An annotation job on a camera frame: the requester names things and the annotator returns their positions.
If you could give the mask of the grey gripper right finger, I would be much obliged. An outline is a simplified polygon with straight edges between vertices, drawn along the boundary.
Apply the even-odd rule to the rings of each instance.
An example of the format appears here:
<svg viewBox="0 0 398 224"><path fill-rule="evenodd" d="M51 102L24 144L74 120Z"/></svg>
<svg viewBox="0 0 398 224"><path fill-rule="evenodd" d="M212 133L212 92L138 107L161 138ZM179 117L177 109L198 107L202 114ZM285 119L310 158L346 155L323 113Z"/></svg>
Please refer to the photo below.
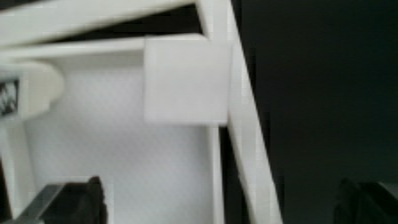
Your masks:
<svg viewBox="0 0 398 224"><path fill-rule="evenodd" d="M331 224L398 224L398 183L340 180Z"/></svg>

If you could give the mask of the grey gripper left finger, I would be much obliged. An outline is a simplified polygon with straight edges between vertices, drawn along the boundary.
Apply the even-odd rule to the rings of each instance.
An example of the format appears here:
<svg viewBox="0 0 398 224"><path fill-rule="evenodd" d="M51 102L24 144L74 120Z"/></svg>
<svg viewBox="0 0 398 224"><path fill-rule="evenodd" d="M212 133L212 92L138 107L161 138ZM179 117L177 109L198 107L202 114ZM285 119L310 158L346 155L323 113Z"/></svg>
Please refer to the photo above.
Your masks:
<svg viewBox="0 0 398 224"><path fill-rule="evenodd" d="M10 224L108 224L99 177L47 184Z"/></svg>

